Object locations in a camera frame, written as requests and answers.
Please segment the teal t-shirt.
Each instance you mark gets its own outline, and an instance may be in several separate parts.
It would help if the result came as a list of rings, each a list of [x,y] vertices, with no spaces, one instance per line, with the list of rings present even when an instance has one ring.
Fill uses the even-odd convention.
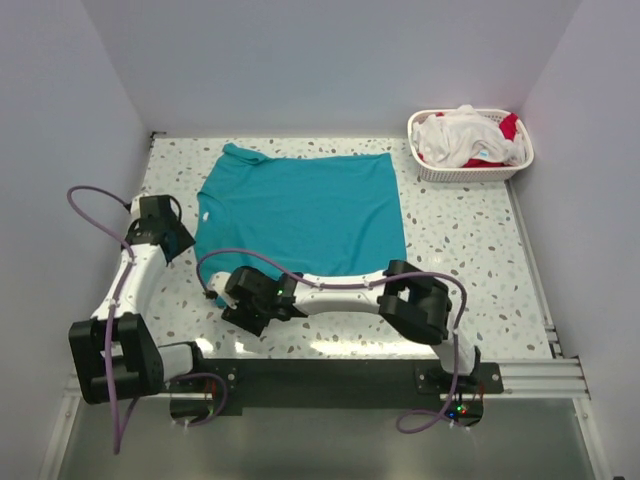
[[[407,257],[388,153],[273,158],[226,144],[197,195],[201,275],[252,266],[320,276],[367,274]]]

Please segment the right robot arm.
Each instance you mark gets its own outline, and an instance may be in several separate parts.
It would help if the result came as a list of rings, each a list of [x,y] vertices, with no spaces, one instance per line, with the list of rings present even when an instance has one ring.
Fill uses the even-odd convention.
[[[463,338],[459,323],[464,311],[452,313],[443,277],[406,261],[392,260],[384,270],[343,277],[284,272],[273,279],[242,266],[213,274],[208,288],[225,304],[222,318],[255,336],[274,319],[333,312],[377,315],[404,339],[430,346],[452,390],[469,392],[481,380],[480,351]]]

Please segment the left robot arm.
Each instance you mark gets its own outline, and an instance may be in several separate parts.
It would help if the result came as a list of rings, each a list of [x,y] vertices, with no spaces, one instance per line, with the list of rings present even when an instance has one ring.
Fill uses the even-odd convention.
[[[92,405],[155,395],[170,380],[196,392],[207,380],[194,341],[158,346],[145,323],[163,273],[195,244],[181,206],[171,195],[139,195],[124,206],[131,224],[117,239],[116,276],[89,319],[68,333],[80,390]]]

